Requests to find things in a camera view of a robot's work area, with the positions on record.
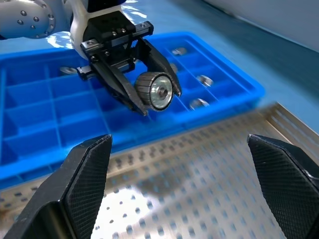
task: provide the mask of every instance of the small wheel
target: small wheel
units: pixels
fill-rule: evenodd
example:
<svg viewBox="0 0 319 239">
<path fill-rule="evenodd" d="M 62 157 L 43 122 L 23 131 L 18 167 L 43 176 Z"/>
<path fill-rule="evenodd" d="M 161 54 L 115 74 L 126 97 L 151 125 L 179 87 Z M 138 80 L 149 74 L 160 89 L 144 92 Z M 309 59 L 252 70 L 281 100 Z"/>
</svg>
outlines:
<svg viewBox="0 0 319 239">
<path fill-rule="evenodd" d="M 135 89 L 144 105 L 155 111 L 165 110 L 174 96 L 170 76 L 164 72 L 140 74 L 136 80 Z"/>
</svg>

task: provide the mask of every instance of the robotic arm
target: robotic arm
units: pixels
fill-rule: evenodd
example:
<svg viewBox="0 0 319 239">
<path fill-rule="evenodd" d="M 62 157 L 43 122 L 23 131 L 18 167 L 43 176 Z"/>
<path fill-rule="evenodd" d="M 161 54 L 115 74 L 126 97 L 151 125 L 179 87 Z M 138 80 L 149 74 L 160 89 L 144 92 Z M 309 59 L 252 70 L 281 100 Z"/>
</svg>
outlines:
<svg viewBox="0 0 319 239">
<path fill-rule="evenodd" d="M 133 111 L 165 110 L 181 95 L 176 73 L 144 36 L 154 27 L 133 25 L 122 13 L 125 0 L 0 0 L 0 39 L 44 38 L 70 31 L 75 50 L 89 65 L 79 67 L 83 80 L 97 77 L 109 93 Z M 135 86 L 124 73 L 142 61 L 148 71 Z"/>
</svg>

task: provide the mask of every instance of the blue plastic tray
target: blue plastic tray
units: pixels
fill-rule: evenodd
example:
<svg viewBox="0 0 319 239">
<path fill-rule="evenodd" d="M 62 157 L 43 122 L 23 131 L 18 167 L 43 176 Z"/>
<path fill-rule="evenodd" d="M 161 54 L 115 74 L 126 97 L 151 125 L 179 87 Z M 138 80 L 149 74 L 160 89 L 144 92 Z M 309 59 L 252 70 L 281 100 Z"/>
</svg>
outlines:
<svg viewBox="0 0 319 239">
<path fill-rule="evenodd" d="M 60 76 L 61 66 L 85 66 L 74 50 L 48 49 L 0 56 L 0 189 L 52 173 L 76 144 L 113 135 L 113 152 L 229 117 L 255 107 L 263 88 L 190 33 L 149 37 L 178 67 L 183 94 L 164 112 L 143 117 L 115 101 L 97 79 Z M 185 47 L 187 54 L 171 51 Z M 134 83 L 147 71 L 138 63 L 127 73 Z M 204 87 L 198 75 L 214 84 Z M 210 106 L 189 109 L 193 99 Z"/>
</svg>

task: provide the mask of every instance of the metal plate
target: metal plate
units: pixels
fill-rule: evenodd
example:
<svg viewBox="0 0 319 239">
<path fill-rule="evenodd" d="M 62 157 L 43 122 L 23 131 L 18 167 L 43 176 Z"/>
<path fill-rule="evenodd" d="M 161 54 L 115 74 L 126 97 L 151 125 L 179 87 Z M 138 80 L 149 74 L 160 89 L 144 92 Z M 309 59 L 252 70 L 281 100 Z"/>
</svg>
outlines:
<svg viewBox="0 0 319 239">
<path fill-rule="evenodd" d="M 112 155 L 92 238 L 285 238 L 261 193 L 250 133 L 293 142 L 318 162 L 318 135 L 280 105 Z M 2 235 L 43 180 L 1 194 Z"/>
</svg>

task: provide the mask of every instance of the textured gripper pad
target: textured gripper pad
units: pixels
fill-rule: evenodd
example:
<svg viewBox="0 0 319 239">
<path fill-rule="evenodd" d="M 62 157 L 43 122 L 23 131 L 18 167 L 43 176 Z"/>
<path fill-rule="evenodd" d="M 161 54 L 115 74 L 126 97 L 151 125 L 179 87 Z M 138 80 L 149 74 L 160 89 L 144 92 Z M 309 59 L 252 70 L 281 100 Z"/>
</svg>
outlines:
<svg viewBox="0 0 319 239">
<path fill-rule="evenodd" d="M 250 135 L 248 145 L 263 195 L 287 239 L 318 239 L 318 186 L 308 173 L 317 174 L 318 166 L 280 140 Z"/>
<path fill-rule="evenodd" d="M 66 195 L 66 210 L 77 239 L 89 239 L 103 199 L 112 137 L 88 151 Z"/>
</svg>

